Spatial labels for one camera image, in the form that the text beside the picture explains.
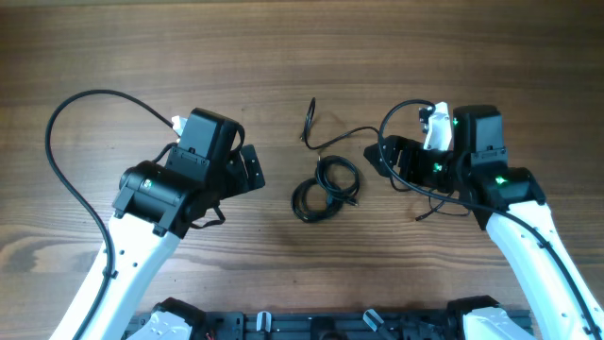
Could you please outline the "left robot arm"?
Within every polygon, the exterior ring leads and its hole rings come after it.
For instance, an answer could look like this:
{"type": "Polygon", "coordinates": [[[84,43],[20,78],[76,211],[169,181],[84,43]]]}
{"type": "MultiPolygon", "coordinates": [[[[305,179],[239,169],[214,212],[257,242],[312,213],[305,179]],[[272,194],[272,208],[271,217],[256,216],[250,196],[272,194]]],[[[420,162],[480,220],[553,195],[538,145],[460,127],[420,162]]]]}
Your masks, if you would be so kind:
{"type": "Polygon", "coordinates": [[[173,119],[179,136],[164,165],[128,168],[109,220],[110,241],[93,265],[55,339],[118,339],[145,291],[196,220],[222,200],[257,190],[264,178],[252,145],[236,143],[243,126],[209,110],[173,119]]]}

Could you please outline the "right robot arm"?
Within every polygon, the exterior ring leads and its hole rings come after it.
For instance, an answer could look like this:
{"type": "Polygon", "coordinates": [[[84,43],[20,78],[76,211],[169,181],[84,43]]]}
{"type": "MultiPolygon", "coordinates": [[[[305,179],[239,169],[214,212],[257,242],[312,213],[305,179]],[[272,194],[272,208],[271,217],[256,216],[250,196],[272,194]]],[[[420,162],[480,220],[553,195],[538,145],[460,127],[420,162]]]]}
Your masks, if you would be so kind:
{"type": "Polygon", "coordinates": [[[508,164],[497,107],[419,104],[425,141],[379,134],[365,159],[383,177],[469,210],[511,266],[543,337],[602,338],[603,309],[566,251],[544,191],[528,169],[508,164]]]}

